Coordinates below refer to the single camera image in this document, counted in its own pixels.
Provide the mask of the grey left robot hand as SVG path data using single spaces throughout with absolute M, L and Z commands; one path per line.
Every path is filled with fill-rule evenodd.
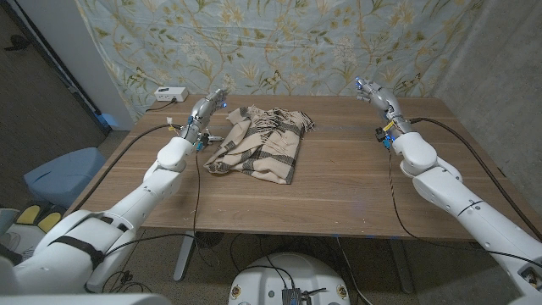
M 206 129 L 212 115 L 219 109 L 225 108 L 225 102 L 229 92 L 227 89 L 217 89 L 200 99 L 193 107 L 191 115 L 187 121 L 187 131 L 191 133 L 200 133 Z

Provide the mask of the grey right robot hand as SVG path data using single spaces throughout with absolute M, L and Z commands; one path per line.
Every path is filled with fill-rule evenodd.
M 357 99 L 364 101 L 378 110 L 379 116 L 386 121 L 402 122 L 405 120 L 400 104 L 394 94 L 373 80 L 357 77 L 355 79 Z

